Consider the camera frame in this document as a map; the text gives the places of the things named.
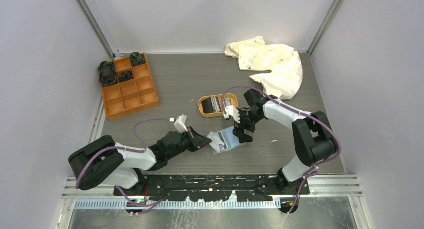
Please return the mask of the green card holder wallet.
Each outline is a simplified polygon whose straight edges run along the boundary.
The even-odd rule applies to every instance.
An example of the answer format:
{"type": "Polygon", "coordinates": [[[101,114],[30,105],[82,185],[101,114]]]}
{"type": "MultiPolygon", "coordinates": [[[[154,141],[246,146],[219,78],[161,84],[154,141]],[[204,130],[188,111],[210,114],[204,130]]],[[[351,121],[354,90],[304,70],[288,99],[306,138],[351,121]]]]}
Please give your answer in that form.
{"type": "Polygon", "coordinates": [[[226,128],[226,129],[222,129],[220,131],[214,132],[215,134],[219,134],[219,137],[225,143],[226,149],[222,150],[221,153],[214,154],[212,152],[212,148],[211,148],[211,152],[212,152],[213,155],[216,156],[216,155],[219,155],[219,154],[222,154],[222,153],[225,153],[225,152],[231,151],[233,149],[236,149],[238,147],[242,147],[242,146],[246,145],[246,143],[243,143],[243,144],[239,143],[239,139],[236,136],[233,135],[233,129],[234,128],[235,128],[234,126],[231,126],[231,127],[226,128]]]}

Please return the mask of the tan oval card tray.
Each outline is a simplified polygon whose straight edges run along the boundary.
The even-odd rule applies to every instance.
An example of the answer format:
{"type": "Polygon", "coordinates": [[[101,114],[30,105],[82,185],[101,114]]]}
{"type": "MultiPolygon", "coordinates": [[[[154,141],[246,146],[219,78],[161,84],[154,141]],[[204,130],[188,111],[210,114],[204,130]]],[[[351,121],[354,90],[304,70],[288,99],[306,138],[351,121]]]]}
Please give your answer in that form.
{"type": "Polygon", "coordinates": [[[238,105],[238,99],[232,93],[225,94],[224,100],[223,95],[218,94],[201,97],[198,101],[200,114],[204,118],[221,117],[224,114],[225,106],[238,107],[238,105]]]}

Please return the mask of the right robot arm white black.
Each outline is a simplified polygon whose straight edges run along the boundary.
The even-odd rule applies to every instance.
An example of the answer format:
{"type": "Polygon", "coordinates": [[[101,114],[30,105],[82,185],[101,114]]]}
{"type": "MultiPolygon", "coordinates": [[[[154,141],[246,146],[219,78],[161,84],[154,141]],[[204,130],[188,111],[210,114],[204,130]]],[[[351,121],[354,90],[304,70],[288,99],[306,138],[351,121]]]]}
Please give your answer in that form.
{"type": "Polygon", "coordinates": [[[244,98],[248,107],[227,105],[224,111],[226,119],[233,118],[233,135],[241,144],[253,142],[247,133],[254,133],[263,119],[278,122],[292,131],[295,156],[278,171],[276,178],[281,193],[291,194],[297,183],[311,176],[320,164],[340,154],[340,142],[324,112],[302,111],[255,88],[249,89],[244,98]]]}

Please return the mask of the white credit card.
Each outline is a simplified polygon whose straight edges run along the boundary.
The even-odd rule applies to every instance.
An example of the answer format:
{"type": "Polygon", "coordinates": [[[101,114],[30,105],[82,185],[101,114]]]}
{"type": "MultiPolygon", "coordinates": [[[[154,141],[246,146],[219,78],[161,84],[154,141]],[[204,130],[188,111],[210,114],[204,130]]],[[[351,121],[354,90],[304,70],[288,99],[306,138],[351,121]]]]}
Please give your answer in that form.
{"type": "Polygon", "coordinates": [[[210,132],[207,135],[207,138],[211,140],[209,146],[211,147],[211,150],[214,154],[219,154],[221,151],[226,149],[226,144],[221,140],[219,134],[210,132]]]}

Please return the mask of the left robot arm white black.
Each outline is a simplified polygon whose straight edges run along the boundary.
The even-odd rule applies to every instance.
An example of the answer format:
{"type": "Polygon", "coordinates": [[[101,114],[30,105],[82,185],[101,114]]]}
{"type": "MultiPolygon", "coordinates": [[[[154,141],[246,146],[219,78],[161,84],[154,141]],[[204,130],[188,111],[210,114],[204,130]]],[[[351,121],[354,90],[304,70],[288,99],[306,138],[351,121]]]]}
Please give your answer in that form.
{"type": "Polygon", "coordinates": [[[68,163],[79,190],[110,185],[138,196],[146,189],[144,171],[158,171],[176,156],[186,151],[197,152],[211,142],[192,127],[184,132],[170,131],[147,148],[125,146],[106,135],[71,154],[68,163]]]}

